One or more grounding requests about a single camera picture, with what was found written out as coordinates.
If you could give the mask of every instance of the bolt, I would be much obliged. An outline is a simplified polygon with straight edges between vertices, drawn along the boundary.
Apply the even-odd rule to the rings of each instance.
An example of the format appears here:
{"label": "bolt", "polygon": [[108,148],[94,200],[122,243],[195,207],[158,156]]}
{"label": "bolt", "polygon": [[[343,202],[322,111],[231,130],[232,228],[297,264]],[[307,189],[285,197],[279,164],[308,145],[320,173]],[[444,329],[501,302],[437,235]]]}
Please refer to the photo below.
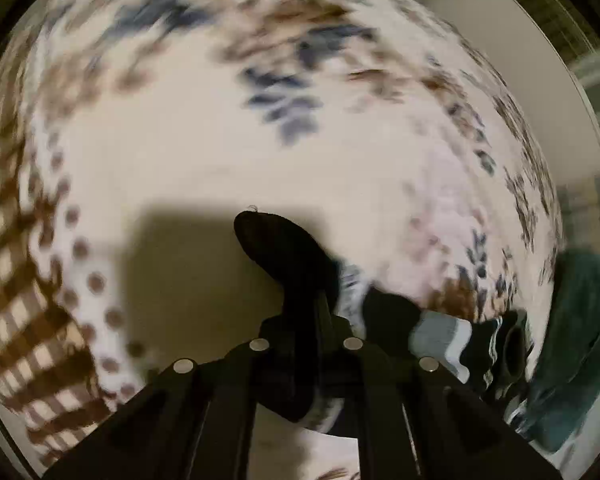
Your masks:
{"label": "bolt", "polygon": [[418,364],[426,372],[435,372],[440,366],[440,363],[433,357],[423,357],[418,361]]}
{"label": "bolt", "polygon": [[269,341],[262,337],[253,339],[249,343],[249,348],[251,348],[251,350],[253,350],[254,352],[264,352],[267,348],[269,348]]}
{"label": "bolt", "polygon": [[362,339],[357,337],[347,337],[343,342],[342,346],[347,350],[360,350],[362,348]]}
{"label": "bolt", "polygon": [[191,359],[178,359],[173,364],[173,371],[177,374],[188,374],[193,370],[193,361]]}

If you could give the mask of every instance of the plaid fabric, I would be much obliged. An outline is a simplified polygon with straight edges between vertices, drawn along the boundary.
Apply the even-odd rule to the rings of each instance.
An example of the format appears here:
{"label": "plaid fabric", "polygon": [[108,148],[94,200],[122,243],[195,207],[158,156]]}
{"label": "plaid fabric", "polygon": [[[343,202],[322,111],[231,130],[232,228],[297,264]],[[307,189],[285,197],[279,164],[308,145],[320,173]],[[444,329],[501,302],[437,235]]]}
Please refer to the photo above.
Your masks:
{"label": "plaid fabric", "polygon": [[[0,60],[0,399],[21,416],[48,466],[110,411],[91,353],[56,301],[61,269],[42,276],[28,250],[49,206],[36,189],[29,117],[22,110],[26,59],[42,19],[21,22]],[[27,196],[32,210],[22,207]]]}

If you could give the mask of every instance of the green fabric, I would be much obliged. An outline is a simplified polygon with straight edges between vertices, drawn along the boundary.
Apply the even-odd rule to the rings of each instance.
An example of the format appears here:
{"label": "green fabric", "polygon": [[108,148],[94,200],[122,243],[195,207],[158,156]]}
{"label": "green fabric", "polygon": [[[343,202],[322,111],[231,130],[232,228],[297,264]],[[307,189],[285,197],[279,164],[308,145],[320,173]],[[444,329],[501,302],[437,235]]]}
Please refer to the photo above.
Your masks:
{"label": "green fabric", "polygon": [[554,300],[522,433],[557,451],[599,392],[600,256],[568,250],[556,261]]}

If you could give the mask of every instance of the clothing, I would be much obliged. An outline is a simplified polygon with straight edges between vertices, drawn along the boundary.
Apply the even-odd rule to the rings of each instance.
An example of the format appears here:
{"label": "clothing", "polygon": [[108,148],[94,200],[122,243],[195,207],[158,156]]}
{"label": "clothing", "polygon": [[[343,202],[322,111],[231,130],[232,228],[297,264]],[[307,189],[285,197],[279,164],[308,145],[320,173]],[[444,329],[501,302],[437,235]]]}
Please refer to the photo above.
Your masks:
{"label": "clothing", "polygon": [[251,205],[423,309],[526,308],[542,341],[546,163],[497,70],[423,6],[47,0],[29,17],[0,62],[0,398],[46,464],[157,367],[220,358],[276,314],[231,232]]}
{"label": "clothing", "polygon": [[555,452],[582,423],[600,392],[600,256],[558,255],[554,302],[526,411],[512,425]]}
{"label": "clothing", "polygon": [[328,432],[343,408],[340,399],[325,399],[311,386],[317,366],[312,304],[319,291],[324,291],[332,312],[390,357],[433,357],[478,395],[494,383],[494,370],[498,372],[494,388],[500,394],[523,376],[528,353],[528,340],[520,328],[526,321],[524,312],[511,310],[471,323],[420,309],[407,298],[370,285],[354,266],[334,262],[307,231],[279,215],[244,211],[235,218],[234,231],[247,256],[283,288],[282,315],[267,319],[260,336],[272,340],[280,336],[280,329],[292,330],[294,352],[278,358],[285,362],[288,358],[294,366],[280,370],[276,388],[261,391],[258,402],[285,418]]}

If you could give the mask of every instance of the floral fabric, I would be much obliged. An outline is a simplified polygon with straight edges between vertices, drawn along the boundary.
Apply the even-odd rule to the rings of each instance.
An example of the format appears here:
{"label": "floral fabric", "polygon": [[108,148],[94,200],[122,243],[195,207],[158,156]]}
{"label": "floral fabric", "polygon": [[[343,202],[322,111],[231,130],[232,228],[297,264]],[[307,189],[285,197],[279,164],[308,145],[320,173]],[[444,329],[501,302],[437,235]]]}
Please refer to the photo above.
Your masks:
{"label": "floral fabric", "polygon": [[279,301],[215,242],[250,206],[422,308],[526,310],[539,352],[546,163],[493,66],[412,0],[51,0],[23,85],[28,250],[109,410]]}

